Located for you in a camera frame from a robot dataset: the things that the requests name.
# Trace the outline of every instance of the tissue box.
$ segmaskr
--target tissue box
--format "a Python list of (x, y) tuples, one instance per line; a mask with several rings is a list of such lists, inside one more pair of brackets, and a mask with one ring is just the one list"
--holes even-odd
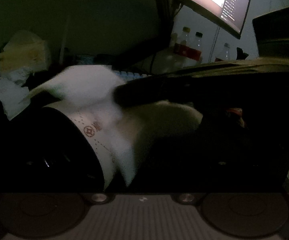
[(51, 64), (51, 55), (46, 41), (17, 46), (0, 53), (0, 75), (30, 67), (32, 72), (47, 70)]

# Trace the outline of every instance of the red bottle label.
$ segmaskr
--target red bottle label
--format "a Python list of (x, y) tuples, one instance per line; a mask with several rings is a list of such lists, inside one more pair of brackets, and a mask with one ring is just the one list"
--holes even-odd
[(187, 56), (188, 56), (188, 50), (189, 50), (189, 49), (190, 49), (190, 48), (187, 47), (187, 46), (185, 46), (185, 45), (176, 43), (176, 44), (174, 45), (174, 50), (173, 50), (173, 52), (174, 52), (175, 54), (180, 55), (180, 56), (187, 57)]
[(189, 49), (188, 50), (188, 58), (194, 59), (198, 61), (200, 59), (201, 51), (196, 49)]

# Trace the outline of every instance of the tissue paper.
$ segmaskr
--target tissue paper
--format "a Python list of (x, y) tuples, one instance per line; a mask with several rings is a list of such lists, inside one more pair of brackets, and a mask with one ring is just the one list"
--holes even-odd
[(30, 72), (30, 67), (22, 67), (9, 73), (4, 73), (1, 75), (1, 77), (7, 78), (8, 80), (14, 82), (16, 85), (21, 87), (26, 83), (26, 80), (29, 78)]
[(7, 78), (0, 79), (0, 101), (8, 120), (20, 114), (30, 104), (29, 89), (19, 87)]

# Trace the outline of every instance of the gray striped surface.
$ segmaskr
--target gray striped surface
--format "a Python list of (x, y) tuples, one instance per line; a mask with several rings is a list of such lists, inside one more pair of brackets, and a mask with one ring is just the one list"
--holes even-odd
[[(3, 240), (18, 240), (7, 234)], [(210, 227), (196, 208), (175, 203), (169, 195), (117, 195), (92, 206), (84, 220), (52, 240), (227, 240)], [(268, 237), (281, 240), (278, 235)]]

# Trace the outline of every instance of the white wall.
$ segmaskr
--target white wall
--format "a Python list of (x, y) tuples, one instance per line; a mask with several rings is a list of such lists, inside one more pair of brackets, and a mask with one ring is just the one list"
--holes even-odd
[(0, 47), (27, 29), (48, 40), (55, 59), (69, 13), (72, 53), (117, 55), (158, 34), (155, 0), (0, 0)]
[[(236, 47), (240, 47), (243, 49), (244, 52), (248, 53), (248, 59), (256, 58), (258, 56), (258, 49), (254, 36), (254, 30), (252, 27), (253, 18), (262, 14), (266, 14), (270, 11), (282, 9), (288, 6), (289, 0), (251, 0), (249, 11), (246, 17), (246, 22), (242, 30), (241, 39), (236, 39), (231, 34), (220, 28), (211, 62), (214, 61), (215, 54), (219, 53), (222, 50), (225, 42), (228, 42), (231, 45), (231, 59), (236, 59), (237, 57)], [(173, 32), (176, 32), (178, 33), (178, 35), (180, 35), (184, 26), (191, 28), (191, 38), (193, 38), (196, 32), (203, 33), (201, 54), (203, 57), (202, 63), (207, 63), (217, 25), (202, 17), (201, 15), (195, 13), (190, 8), (184, 6), (180, 13), (176, 16)], [(161, 62), (162, 60), (159, 59), (158, 55), (157, 60), (152, 67), (153, 73), (161, 73), (162, 70), (165, 69)], [(146, 60), (144, 64), (144, 68), (147, 71), (149, 70), (148, 64), (150, 65), (150, 60)]]

